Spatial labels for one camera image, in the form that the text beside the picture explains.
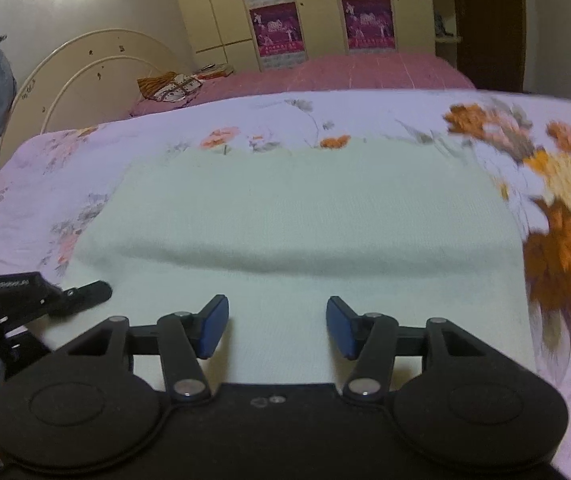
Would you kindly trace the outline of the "pale green cloth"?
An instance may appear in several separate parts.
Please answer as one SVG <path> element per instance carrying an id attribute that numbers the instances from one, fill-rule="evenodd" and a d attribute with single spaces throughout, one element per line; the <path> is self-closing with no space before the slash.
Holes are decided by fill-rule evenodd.
<path id="1" fill-rule="evenodd" d="M 447 318 L 535 365 L 521 237 L 468 148 L 357 140 L 339 151 L 189 148 L 130 167 L 78 240 L 66 286 L 112 298 L 42 338 L 60 347 L 123 315 L 135 325 L 227 296 L 211 382 L 342 382 L 325 304 L 421 326 Z"/>

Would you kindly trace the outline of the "pink floral bedsheet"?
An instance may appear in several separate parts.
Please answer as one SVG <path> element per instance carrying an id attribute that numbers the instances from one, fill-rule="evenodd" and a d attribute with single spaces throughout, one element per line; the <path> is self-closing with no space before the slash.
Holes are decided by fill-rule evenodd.
<path id="1" fill-rule="evenodd" d="M 339 151 L 357 140 L 468 148 L 520 232 L 533 368 L 571 413 L 571 101 L 482 91 L 247 96 L 45 133 L 0 170 L 0 274 L 65 285 L 75 246 L 130 167 L 195 148 Z M 571 478 L 571 422 L 555 458 Z"/>

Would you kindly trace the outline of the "cream curved headboard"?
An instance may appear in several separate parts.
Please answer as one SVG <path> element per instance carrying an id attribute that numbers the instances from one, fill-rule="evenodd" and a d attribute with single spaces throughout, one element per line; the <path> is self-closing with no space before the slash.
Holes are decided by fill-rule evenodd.
<path id="1" fill-rule="evenodd" d="M 191 51 L 180 53 L 136 30 L 100 29 L 66 42 L 16 94 L 0 137 L 0 168 L 34 136 L 125 117 L 139 99 L 140 78 L 193 69 Z"/>

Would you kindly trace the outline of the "pink checked bedspread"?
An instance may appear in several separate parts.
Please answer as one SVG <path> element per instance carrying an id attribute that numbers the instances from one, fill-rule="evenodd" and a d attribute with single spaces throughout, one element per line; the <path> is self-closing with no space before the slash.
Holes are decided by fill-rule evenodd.
<path id="1" fill-rule="evenodd" d="M 398 52 L 328 55 L 291 68 L 205 80 L 196 93 L 178 103 L 141 98 L 128 115 L 140 117 L 243 96 L 294 91 L 450 90 L 472 87 L 472 81 L 467 76 L 435 55 Z"/>

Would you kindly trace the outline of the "yellow wardrobe with posters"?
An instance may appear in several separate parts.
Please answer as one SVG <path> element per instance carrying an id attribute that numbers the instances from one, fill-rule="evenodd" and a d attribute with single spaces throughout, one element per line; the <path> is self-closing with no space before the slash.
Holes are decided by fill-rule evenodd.
<path id="1" fill-rule="evenodd" d="M 199 65 L 264 72 L 335 54 L 435 51 L 432 0 L 178 0 Z"/>

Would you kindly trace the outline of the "open yellow shelf unit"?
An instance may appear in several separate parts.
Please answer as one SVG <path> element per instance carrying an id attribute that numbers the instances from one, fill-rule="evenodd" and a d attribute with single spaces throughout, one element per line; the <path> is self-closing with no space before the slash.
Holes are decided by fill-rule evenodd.
<path id="1" fill-rule="evenodd" d="M 432 2 L 436 55 L 456 68 L 458 47 L 462 41 L 457 29 L 457 0 L 432 0 Z"/>

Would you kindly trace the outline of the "dark wooden door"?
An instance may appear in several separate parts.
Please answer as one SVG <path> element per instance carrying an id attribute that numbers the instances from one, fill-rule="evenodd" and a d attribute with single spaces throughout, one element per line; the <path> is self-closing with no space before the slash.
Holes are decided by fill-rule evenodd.
<path id="1" fill-rule="evenodd" d="M 456 0 L 456 10 L 458 70 L 479 89 L 522 91 L 525 0 Z"/>

